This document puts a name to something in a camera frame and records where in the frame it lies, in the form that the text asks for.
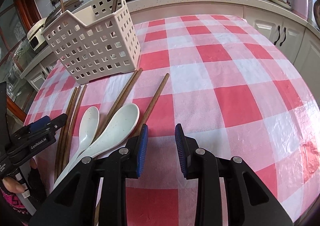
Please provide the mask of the left hand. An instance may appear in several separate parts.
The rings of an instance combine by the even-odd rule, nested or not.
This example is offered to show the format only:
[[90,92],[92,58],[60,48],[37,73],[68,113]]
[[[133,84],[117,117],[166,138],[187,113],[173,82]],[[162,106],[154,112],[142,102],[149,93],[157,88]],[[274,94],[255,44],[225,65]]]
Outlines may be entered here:
[[24,187],[17,182],[15,179],[11,177],[5,177],[3,180],[3,185],[5,188],[12,193],[24,193],[25,189]]

